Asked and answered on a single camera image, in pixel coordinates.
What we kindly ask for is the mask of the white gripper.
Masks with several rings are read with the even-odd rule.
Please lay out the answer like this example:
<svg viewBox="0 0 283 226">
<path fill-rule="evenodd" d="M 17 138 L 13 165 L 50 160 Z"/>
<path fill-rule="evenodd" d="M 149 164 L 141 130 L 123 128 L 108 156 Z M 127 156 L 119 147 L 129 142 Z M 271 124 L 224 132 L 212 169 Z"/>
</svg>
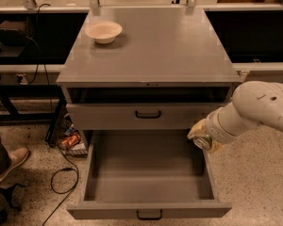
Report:
<svg viewBox="0 0 283 226">
<path fill-rule="evenodd" d="M 211 112 L 204 120 L 197 122 L 187 134 L 188 139 L 195 137 L 206 137 L 209 135 L 213 141 L 210 153 L 215 153 L 228 144 L 236 140 L 235 136 L 230 135 L 219 123 L 218 120 L 219 110 Z"/>
</svg>

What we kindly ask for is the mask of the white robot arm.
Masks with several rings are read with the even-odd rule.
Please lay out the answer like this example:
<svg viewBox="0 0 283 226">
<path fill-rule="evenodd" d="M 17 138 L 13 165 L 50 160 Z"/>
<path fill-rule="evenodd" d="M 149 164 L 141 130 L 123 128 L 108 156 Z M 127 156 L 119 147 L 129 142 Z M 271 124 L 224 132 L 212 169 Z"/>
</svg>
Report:
<svg viewBox="0 0 283 226">
<path fill-rule="evenodd" d="M 249 81 L 240 84 L 231 102 L 196 123 L 187 138 L 198 148 L 214 152 L 261 125 L 283 133 L 282 83 Z"/>
</svg>

